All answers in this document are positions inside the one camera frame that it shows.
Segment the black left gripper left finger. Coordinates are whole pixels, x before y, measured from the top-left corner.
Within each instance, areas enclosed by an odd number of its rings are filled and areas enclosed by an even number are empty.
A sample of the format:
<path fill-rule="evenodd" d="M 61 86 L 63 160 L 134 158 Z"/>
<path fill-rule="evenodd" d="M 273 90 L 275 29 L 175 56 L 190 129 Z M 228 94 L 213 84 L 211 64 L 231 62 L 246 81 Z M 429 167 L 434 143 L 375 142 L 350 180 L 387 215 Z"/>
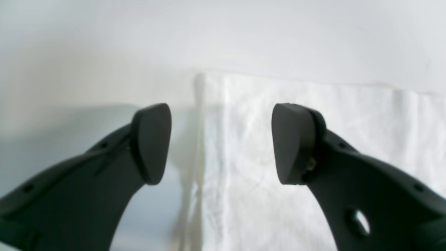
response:
<path fill-rule="evenodd" d="M 108 251 L 133 195 L 160 183 L 169 150 L 169 105 L 53 165 L 1 198 L 1 242 L 22 251 Z"/>

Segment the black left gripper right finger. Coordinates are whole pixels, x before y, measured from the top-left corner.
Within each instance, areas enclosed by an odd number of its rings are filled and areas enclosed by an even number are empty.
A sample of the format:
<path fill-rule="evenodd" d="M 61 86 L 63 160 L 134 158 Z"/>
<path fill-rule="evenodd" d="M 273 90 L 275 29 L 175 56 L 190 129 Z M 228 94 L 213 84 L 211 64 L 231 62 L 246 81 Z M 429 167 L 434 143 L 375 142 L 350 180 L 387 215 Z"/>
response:
<path fill-rule="evenodd" d="M 445 198 L 358 152 L 318 111 L 276 104 L 272 138 L 280 183 L 310 189 L 339 251 L 445 250 Z"/>

